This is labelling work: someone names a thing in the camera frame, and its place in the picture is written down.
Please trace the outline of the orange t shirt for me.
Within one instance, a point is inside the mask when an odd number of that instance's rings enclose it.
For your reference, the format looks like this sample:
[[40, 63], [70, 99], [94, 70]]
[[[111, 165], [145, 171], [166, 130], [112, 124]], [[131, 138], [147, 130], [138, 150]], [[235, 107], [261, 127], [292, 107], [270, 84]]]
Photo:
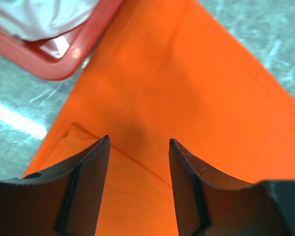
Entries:
[[30, 174], [109, 135], [96, 234], [176, 236], [169, 140], [247, 182], [295, 179], [295, 99], [194, 0], [127, 0]]

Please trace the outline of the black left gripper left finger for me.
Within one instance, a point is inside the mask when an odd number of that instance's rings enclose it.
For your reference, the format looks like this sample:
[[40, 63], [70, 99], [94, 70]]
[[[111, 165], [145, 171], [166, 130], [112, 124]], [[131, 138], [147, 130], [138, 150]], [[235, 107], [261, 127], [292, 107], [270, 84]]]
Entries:
[[0, 236], [95, 235], [109, 157], [104, 136], [46, 169], [0, 180]]

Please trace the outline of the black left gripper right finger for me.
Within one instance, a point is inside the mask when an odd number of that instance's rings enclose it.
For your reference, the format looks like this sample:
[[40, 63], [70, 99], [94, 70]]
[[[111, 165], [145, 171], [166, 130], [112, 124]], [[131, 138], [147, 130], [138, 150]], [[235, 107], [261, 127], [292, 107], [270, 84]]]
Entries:
[[175, 139], [169, 161], [179, 235], [295, 236], [295, 180], [239, 180]]

